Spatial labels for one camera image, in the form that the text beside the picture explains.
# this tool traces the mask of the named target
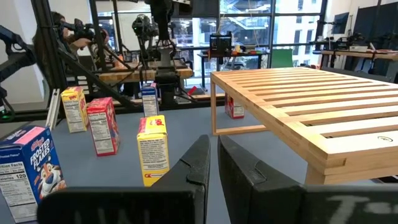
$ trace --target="red cereal box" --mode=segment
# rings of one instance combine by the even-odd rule
[[[115,155],[120,145],[111,97],[94,99],[87,106],[97,156]]]
[[[244,118],[244,108],[225,93],[225,113],[232,119]]]

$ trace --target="wooden leg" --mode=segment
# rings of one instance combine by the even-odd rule
[[[217,133],[217,123],[216,123],[216,84],[210,81],[210,105],[211,105],[211,132],[213,135]]]
[[[319,173],[310,164],[307,165],[307,175],[305,176],[305,184],[325,184],[326,176]]]

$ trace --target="desk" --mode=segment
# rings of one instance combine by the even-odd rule
[[[256,54],[249,54],[249,53],[240,53],[238,55],[231,55],[230,57],[247,57],[247,56],[258,56],[258,61],[257,61],[257,68],[261,68],[261,61],[262,61],[262,56],[263,55],[268,55],[269,52],[262,52],[262,53],[256,53]],[[201,58],[201,87],[206,90],[205,86],[205,59],[209,58],[209,55],[207,54],[198,54],[198,56]],[[217,71],[220,70],[220,65],[217,62]]]
[[[350,57],[360,57],[360,58],[367,58],[367,59],[386,59],[386,60],[391,60],[389,63],[389,68],[386,73],[386,77],[390,80],[395,80],[397,71],[398,71],[398,53],[365,53],[365,52],[350,52],[348,50],[339,50],[339,51],[332,51],[332,50],[322,50],[322,59],[321,59],[321,68],[325,61],[329,61],[329,55],[331,55],[330,59],[330,67],[334,68],[335,66],[335,60],[336,56],[350,56]]]
[[[137,66],[137,63],[134,62],[130,62],[127,64],[130,65],[130,67],[132,68],[135,68]],[[142,71],[144,80],[155,80],[156,68],[159,66],[159,64],[160,62],[149,62],[148,66],[151,69]],[[175,65],[179,66],[182,65],[182,63],[178,60],[175,60]],[[182,79],[190,78],[193,75],[191,68],[178,68],[177,73]],[[140,81],[139,70],[136,70],[132,75],[130,74],[131,72],[102,73],[101,75],[99,75],[99,79],[106,83],[116,83],[120,82],[121,80],[123,80],[123,78],[129,75],[128,78],[123,80],[123,83]]]

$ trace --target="wooden slat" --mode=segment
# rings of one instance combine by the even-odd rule
[[[355,110],[333,111],[316,114],[306,114],[281,118],[285,123],[301,122],[303,124],[318,124],[342,121],[354,121],[359,119],[383,118],[398,116],[398,106],[383,106],[377,108],[364,108]]]
[[[300,115],[300,114],[322,113],[327,111],[352,110],[352,109],[374,108],[379,106],[394,106],[394,105],[398,105],[398,97],[376,98],[370,100],[354,100],[354,101],[344,101],[336,103],[320,103],[315,105],[303,105],[303,106],[288,106],[285,108],[280,108],[280,110],[287,113],[288,115]]]
[[[246,85],[250,83],[265,83],[265,82],[273,82],[273,81],[289,81],[289,80],[300,80],[300,81],[305,81],[305,80],[318,80],[318,79],[326,79],[326,78],[336,78],[336,75],[322,75],[322,76],[309,76],[309,77],[269,77],[269,78],[258,78],[258,79],[252,79],[252,80],[246,80],[246,81],[234,81],[238,85]]]
[[[301,83],[320,83],[320,84],[326,84],[327,82],[333,82],[333,81],[348,81],[348,80],[354,80],[355,78],[345,78],[345,77],[336,77],[336,78],[313,78],[313,79],[306,79],[306,80],[289,80],[289,81],[274,81],[274,82],[257,82],[253,84],[246,84],[246,85],[241,85],[243,88],[246,87],[256,87],[256,86],[271,86],[271,85],[286,85],[286,84],[301,84]]]
[[[267,101],[267,105],[274,105],[278,107],[283,106],[300,106],[300,105],[311,105],[317,103],[332,103],[339,101],[349,101],[349,100],[366,100],[384,97],[394,97],[398,96],[398,91],[384,91],[375,93],[355,93],[347,95],[336,95],[336,96],[318,96],[318,97],[308,97],[292,100],[277,100],[277,101]]]
[[[325,140],[329,154],[350,153],[371,149],[398,149],[398,131],[362,134]]]
[[[303,84],[290,84],[290,85],[281,85],[281,86],[256,86],[256,87],[247,87],[247,91],[261,91],[261,90],[271,90],[271,89],[288,89],[288,88],[300,88],[300,87],[319,87],[319,86],[334,86],[334,85],[352,85],[359,83],[372,83],[370,81],[362,81],[362,80],[343,80],[343,81],[332,81],[325,83],[303,83]]]
[[[364,87],[364,88],[347,88],[347,89],[339,89],[339,90],[320,90],[320,91],[308,91],[303,93],[279,93],[275,95],[266,95],[262,98],[267,101],[274,100],[285,100],[285,99],[295,99],[295,98],[303,98],[303,97],[315,97],[315,96],[331,96],[331,95],[343,95],[343,94],[351,94],[351,93],[370,93],[370,92],[379,92],[379,91],[396,91],[398,90],[398,86],[376,86],[376,87]]]
[[[308,127],[308,130],[331,137],[395,131],[398,130],[398,117],[324,124]]]
[[[351,85],[331,85],[331,86],[316,86],[316,87],[301,87],[301,88],[288,88],[288,89],[276,89],[276,90],[259,90],[252,91],[257,96],[272,95],[276,93],[300,93],[307,91],[317,91],[317,90],[339,90],[339,89],[349,89],[349,88],[361,88],[370,86],[386,86],[377,83],[355,83]]]

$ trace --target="kellogg's logo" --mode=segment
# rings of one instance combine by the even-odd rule
[[[38,140],[34,141],[34,142],[32,143],[32,147],[31,147],[30,149],[31,149],[32,151],[34,151],[37,147],[43,145],[43,142],[44,142],[44,138],[43,138],[43,137],[42,137],[41,139],[38,139]]]
[[[156,125],[156,126],[164,126],[163,122],[161,119],[155,119],[150,121],[150,125]]]

